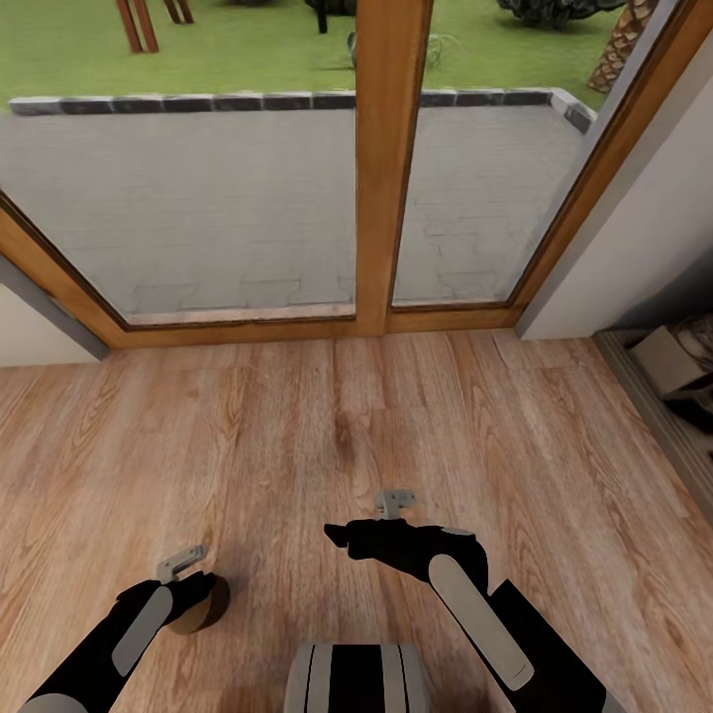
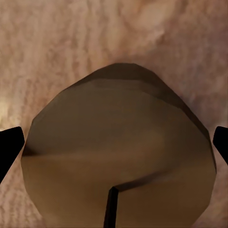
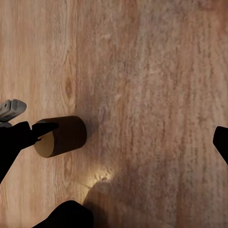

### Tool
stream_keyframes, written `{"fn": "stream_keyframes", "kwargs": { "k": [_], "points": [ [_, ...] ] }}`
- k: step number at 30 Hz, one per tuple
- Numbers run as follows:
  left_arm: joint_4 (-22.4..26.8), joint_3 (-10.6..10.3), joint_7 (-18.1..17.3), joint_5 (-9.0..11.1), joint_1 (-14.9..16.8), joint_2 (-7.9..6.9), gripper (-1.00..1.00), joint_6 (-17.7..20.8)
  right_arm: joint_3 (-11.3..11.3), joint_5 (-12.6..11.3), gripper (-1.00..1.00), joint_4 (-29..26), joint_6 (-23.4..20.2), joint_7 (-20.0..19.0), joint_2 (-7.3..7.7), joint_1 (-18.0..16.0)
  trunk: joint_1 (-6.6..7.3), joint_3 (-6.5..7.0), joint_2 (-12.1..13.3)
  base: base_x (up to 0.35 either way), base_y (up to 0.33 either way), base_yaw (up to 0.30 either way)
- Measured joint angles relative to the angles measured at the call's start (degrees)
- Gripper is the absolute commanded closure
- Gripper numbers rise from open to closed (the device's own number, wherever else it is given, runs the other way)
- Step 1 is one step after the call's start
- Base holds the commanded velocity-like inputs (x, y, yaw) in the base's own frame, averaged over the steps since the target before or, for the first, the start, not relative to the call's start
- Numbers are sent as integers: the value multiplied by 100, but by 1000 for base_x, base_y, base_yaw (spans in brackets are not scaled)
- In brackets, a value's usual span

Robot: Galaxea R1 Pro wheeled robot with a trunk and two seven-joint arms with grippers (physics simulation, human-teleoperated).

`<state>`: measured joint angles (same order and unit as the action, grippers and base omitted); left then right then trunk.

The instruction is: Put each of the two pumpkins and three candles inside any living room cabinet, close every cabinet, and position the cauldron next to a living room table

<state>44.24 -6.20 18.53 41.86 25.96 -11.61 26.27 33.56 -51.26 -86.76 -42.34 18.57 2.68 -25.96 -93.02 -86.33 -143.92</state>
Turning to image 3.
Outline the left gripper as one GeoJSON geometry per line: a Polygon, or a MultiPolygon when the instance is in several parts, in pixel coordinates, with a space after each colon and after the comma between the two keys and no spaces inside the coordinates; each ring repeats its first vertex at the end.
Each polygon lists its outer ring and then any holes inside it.
{"type": "Polygon", "coordinates": [[[31,130],[28,122],[20,122],[20,123],[17,123],[16,125],[12,125],[12,127],[0,128],[0,132],[10,128],[15,128],[18,126],[22,128],[22,131],[24,134],[25,145],[23,146],[23,148],[27,148],[31,145],[34,145],[35,142],[38,141],[38,137],[43,136],[44,134],[59,128],[58,123],[42,123],[42,124],[37,123],[32,125],[32,130],[31,130]]]}

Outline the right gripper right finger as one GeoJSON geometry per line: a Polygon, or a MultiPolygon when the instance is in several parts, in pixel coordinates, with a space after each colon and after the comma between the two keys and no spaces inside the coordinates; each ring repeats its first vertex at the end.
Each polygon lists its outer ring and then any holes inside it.
{"type": "Polygon", "coordinates": [[[213,143],[228,165],[228,128],[217,126],[213,143]]]}

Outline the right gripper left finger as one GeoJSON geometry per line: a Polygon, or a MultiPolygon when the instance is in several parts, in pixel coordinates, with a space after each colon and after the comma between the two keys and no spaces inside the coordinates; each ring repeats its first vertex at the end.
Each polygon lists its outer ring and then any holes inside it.
{"type": "Polygon", "coordinates": [[[0,132],[0,183],[25,145],[20,126],[0,132]]]}

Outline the pillar candle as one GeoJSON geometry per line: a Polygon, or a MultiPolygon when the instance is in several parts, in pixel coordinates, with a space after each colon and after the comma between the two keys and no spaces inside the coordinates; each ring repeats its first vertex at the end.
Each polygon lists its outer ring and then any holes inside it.
{"type": "Polygon", "coordinates": [[[86,142],[86,126],[80,117],[43,119],[37,123],[58,123],[59,128],[38,137],[33,145],[39,156],[50,158],[81,148],[86,142]]]}

